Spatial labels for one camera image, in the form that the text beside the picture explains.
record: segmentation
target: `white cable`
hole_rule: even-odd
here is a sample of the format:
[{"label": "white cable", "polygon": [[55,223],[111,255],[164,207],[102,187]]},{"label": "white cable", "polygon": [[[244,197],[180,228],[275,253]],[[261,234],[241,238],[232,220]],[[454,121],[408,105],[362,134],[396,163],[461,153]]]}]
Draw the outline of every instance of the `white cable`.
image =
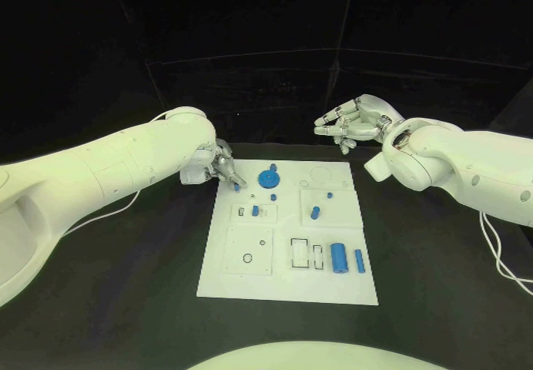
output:
[{"label": "white cable", "polygon": [[[491,240],[488,238],[487,231],[486,231],[486,225],[484,225],[483,222],[487,222],[487,225],[491,228],[491,232],[494,233],[494,237],[497,239],[497,251],[494,249],[494,245],[491,244]],[[491,225],[491,223],[490,223],[490,221],[487,219],[487,214],[483,213],[481,211],[480,211],[480,225],[481,225],[483,235],[486,236],[486,239],[487,239],[488,247],[491,248],[491,253],[494,254],[494,258],[497,259],[497,272],[500,273],[500,275],[504,278],[511,279],[513,281],[516,281],[516,283],[520,285],[520,287],[526,291],[526,293],[530,294],[530,295],[533,295],[533,291],[523,284],[523,282],[533,283],[533,280],[517,278],[516,275],[513,274],[513,271],[510,270],[510,268],[501,262],[501,240],[500,240],[500,236],[497,234],[497,231],[494,229],[494,226]],[[501,267],[506,269],[509,275],[506,275],[503,273]]]},{"label": "white cable", "polygon": [[[157,115],[148,122],[153,122],[156,119],[159,119],[161,116],[164,116],[170,111],[166,111],[163,112],[160,115]],[[130,208],[130,206],[134,204],[134,201],[138,197],[138,193],[141,192],[141,190],[135,193],[135,196],[133,197],[131,199],[131,202],[130,204],[120,210],[117,210],[115,212],[111,212],[110,214],[105,214],[104,216],[98,216],[95,218],[92,218],[91,220],[88,220],[87,222],[84,222],[81,225],[78,225],[75,228],[69,229],[65,233],[63,233],[63,236],[66,236],[69,233],[72,233],[74,231],[76,231],[81,227],[84,227],[87,224],[89,224],[92,221],[97,221],[102,218],[105,218],[107,216],[112,216],[114,214],[123,212],[124,210],[127,210]]]}]

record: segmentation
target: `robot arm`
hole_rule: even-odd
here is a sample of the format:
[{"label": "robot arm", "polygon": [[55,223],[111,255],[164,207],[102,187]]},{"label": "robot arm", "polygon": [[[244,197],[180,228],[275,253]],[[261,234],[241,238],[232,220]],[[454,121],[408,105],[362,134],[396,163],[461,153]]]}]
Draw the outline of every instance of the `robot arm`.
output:
[{"label": "robot arm", "polygon": [[0,166],[0,306],[27,286],[74,223],[182,171],[245,186],[206,114],[182,107],[76,148]]},{"label": "robot arm", "polygon": [[392,175],[412,190],[441,187],[465,206],[533,227],[533,140],[464,132],[435,119],[405,120],[370,95],[341,104],[316,125],[316,134],[333,136],[344,154],[354,140],[383,144],[365,165],[376,181]]}]

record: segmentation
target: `robotic hand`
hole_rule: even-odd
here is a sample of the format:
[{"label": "robotic hand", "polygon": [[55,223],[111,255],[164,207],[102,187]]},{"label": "robotic hand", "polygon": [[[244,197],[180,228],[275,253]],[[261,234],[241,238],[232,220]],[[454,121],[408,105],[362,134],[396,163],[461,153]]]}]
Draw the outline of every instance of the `robotic hand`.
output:
[{"label": "robotic hand", "polygon": [[344,154],[354,140],[382,143],[365,165],[376,181],[393,175],[412,190],[441,187],[465,206],[533,227],[533,140],[464,132],[435,119],[403,119],[372,95],[341,104],[314,124],[314,133],[333,136]]},{"label": "robotic hand", "polygon": [[180,107],[160,116],[76,148],[0,166],[0,306],[30,283],[74,223],[101,207],[177,171],[184,184],[218,177],[246,186],[206,114]]}]

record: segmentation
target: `black backdrop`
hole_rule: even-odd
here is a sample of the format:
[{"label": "black backdrop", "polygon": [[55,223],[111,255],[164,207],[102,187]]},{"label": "black backdrop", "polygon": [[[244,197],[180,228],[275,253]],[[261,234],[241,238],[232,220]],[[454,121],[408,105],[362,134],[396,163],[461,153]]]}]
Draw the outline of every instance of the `black backdrop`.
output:
[{"label": "black backdrop", "polygon": [[229,142],[329,143],[313,135],[313,121],[362,93],[408,117],[483,129],[532,73],[529,12],[519,1],[10,6],[4,163],[182,105],[206,111]]}]

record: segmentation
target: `dark table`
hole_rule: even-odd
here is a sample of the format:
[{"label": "dark table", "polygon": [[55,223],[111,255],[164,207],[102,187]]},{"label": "dark table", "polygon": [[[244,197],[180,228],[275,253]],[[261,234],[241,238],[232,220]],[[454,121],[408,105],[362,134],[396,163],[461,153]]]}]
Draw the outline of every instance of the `dark table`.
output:
[{"label": "dark table", "polygon": [[[441,189],[376,183],[363,168],[376,148],[347,157],[334,146],[235,144],[233,151],[246,159],[350,161],[380,305],[197,298],[218,181],[186,187],[174,176],[58,244],[0,308],[0,368],[180,369],[297,340],[369,345],[451,369],[530,368],[533,297],[497,273],[477,211]],[[526,276],[522,229],[494,226],[504,261]]]}]

